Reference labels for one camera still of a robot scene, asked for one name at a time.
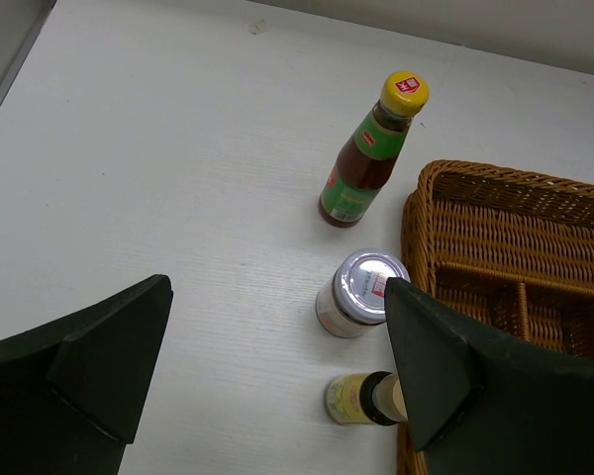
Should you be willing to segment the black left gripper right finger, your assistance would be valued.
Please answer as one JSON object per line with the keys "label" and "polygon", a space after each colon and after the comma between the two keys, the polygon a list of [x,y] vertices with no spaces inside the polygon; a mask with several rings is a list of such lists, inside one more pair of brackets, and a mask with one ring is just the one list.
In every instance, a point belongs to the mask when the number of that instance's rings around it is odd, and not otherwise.
{"label": "black left gripper right finger", "polygon": [[387,328],[414,447],[432,474],[594,474],[594,361],[537,347],[402,278]]}

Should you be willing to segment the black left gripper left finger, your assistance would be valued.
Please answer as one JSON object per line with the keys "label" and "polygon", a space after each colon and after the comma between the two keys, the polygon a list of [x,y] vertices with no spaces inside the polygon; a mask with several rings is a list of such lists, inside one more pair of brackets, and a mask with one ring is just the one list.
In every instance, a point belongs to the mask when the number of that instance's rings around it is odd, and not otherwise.
{"label": "black left gripper left finger", "polygon": [[137,435],[173,291],[155,274],[0,340],[0,474],[116,474]]}

